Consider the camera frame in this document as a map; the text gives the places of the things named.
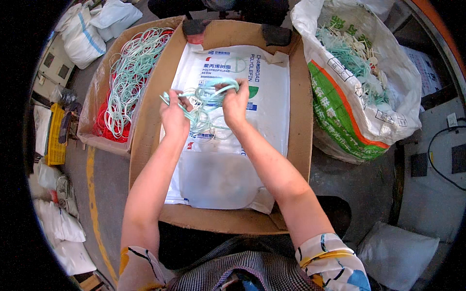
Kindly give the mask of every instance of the forearm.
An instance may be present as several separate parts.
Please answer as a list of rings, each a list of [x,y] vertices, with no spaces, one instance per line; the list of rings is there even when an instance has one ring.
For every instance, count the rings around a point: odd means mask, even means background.
[[[314,192],[299,171],[249,123],[232,126],[259,178],[280,207],[297,248],[321,233],[334,233]]]
[[[184,141],[165,137],[131,188],[124,209],[121,247],[138,245],[158,256],[158,217]]]
[[[306,192],[309,185],[296,168],[248,122],[232,127],[267,190],[280,202]]]
[[[183,146],[180,139],[163,138],[130,190],[125,216],[157,221]]]

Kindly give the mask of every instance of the yellow crate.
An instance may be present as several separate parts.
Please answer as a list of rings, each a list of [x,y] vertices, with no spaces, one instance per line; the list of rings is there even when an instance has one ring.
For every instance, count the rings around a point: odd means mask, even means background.
[[[65,116],[65,110],[55,103],[50,110],[53,113],[50,131],[48,133],[48,152],[45,155],[45,163],[51,165],[63,165],[65,163],[66,145],[58,143],[58,135],[60,134],[60,125]]]

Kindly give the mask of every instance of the gray floor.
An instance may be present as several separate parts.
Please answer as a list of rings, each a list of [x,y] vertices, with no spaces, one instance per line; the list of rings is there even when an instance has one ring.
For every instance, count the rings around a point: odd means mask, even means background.
[[[295,2],[297,1],[290,1],[290,4],[293,5]],[[157,19],[147,9],[146,3],[146,0],[141,0],[135,5],[143,12],[143,17],[134,25]],[[194,18],[218,17],[218,13],[206,11],[192,15]],[[289,18],[285,20],[283,26],[291,27]],[[81,103],[84,102],[89,83],[100,60],[96,60],[85,70],[76,68],[68,84],[69,88],[78,93]],[[111,281],[110,273],[97,245],[90,217],[86,160],[87,150],[82,149],[80,142],[76,147],[71,142],[67,147],[65,171],[75,187],[80,221],[87,235],[84,245],[97,268]],[[130,161],[125,158],[96,149],[94,184],[99,228],[108,257],[117,274],[121,223],[128,195],[129,164]],[[351,246],[354,247],[375,221],[388,219],[393,184],[393,150],[389,150],[384,156],[370,163],[355,166],[332,159],[314,148],[310,180],[310,185],[316,194],[339,196],[350,204],[353,218],[344,239],[351,242]]]

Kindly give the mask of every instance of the cardboard box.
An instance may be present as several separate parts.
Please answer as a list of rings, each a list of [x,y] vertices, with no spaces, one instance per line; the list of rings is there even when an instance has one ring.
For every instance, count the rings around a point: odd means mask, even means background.
[[[204,49],[252,45],[274,54],[281,51],[290,60],[290,127],[287,159],[309,180],[312,150],[312,91],[304,59],[301,36],[293,33],[287,47],[266,47],[260,24],[234,20],[214,20],[205,31]],[[181,30],[175,31],[147,84],[139,121],[134,133],[130,162],[130,189],[158,146],[161,120],[160,98],[170,89],[178,62],[186,45]],[[160,220],[176,226],[239,234],[279,234],[287,228],[277,208],[270,215],[254,210],[211,210],[181,204],[164,204]]]
[[[114,142],[104,137],[92,134],[92,129],[97,118],[97,113],[99,111],[100,106],[105,101],[105,98],[107,97],[107,91],[110,87],[110,66],[117,60],[117,56],[114,56],[114,54],[119,53],[123,45],[127,41],[129,41],[134,35],[140,32],[144,32],[148,28],[171,27],[175,29],[175,31],[181,31],[182,28],[180,26],[180,23],[181,21],[183,21],[183,19],[184,16],[177,16],[137,25],[123,31],[121,35],[115,40],[115,42],[113,42],[112,46],[110,47],[110,49],[107,50],[107,53],[100,62],[99,67],[94,73],[94,76],[92,77],[89,89],[86,94],[86,100],[84,101],[84,105],[82,107],[77,135],[83,143],[120,156],[126,156],[128,158],[130,157],[131,142],[134,136],[134,131],[138,120],[138,111],[141,106],[142,100],[146,95],[147,90],[144,91],[142,97],[139,98],[139,101],[136,105],[133,114],[133,120],[131,123],[130,135],[128,137],[127,142]]]

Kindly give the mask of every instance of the sack with blue stripe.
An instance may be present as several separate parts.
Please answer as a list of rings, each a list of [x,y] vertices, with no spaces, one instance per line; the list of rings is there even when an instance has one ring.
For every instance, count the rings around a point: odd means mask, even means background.
[[[80,69],[86,68],[106,53],[105,42],[90,24],[89,6],[92,1],[78,3],[68,9],[58,22],[55,31],[60,32],[69,59]]]

